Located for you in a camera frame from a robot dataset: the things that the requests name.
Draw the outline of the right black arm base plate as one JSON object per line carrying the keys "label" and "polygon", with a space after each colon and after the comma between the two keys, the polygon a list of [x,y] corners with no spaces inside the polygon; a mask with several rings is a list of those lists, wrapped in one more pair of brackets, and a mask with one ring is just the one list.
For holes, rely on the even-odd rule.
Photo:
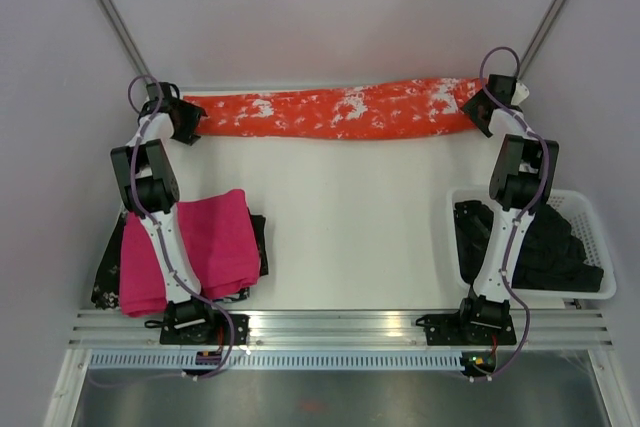
{"label": "right black arm base plate", "polygon": [[498,329],[470,322],[463,322],[457,314],[427,314],[415,322],[421,327],[429,346],[515,346],[517,344],[513,323]]}

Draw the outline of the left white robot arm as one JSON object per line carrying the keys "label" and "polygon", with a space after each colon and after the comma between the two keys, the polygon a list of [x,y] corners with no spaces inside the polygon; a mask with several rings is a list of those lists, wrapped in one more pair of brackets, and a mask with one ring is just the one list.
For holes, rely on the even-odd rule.
{"label": "left white robot arm", "polygon": [[124,208],[136,216],[151,241],[161,271],[167,309],[172,314],[192,309],[182,325],[183,333],[197,344],[210,342],[217,333],[216,317],[202,308],[202,286],[188,258],[178,223],[180,188],[166,144],[191,146],[204,109],[182,99],[177,85],[142,74],[147,101],[137,114],[132,139],[110,152],[118,191]]}

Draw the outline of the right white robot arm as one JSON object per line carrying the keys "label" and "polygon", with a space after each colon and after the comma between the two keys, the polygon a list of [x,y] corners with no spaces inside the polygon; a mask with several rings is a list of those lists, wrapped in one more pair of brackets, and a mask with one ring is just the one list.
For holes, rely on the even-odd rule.
{"label": "right white robot arm", "polygon": [[457,334],[469,343],[510,323],[511,283],[520,250],[551,193],[559,144],[535,133],[513,103],[526,93],[517,78],[491,74],[463,107],[485,136],[503,136],[488,187],[495,207],[487,249],[455,320]]}

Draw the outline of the orange white-speckled trousers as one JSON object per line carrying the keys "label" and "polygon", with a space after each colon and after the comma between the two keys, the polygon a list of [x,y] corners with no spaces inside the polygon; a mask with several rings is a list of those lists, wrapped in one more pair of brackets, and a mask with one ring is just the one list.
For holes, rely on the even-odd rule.
{"label": "orange white-speckled trousers", "polygon": [[477,78],[422,78],[282,92],[186,94],[204,109],[197,133],[227,137],[405,140],[474,128],[463,105]]}

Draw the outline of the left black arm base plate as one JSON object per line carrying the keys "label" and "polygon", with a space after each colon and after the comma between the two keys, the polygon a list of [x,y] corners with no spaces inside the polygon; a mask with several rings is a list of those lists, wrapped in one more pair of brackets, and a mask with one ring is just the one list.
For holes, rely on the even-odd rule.
{"label": "left black arm base plate", "polygon": [[247,343],[249,317],[231,314],[231,322],[221,313],[209,319],[197,319],[161,328],[159,343],[178,346],[240,346]]}

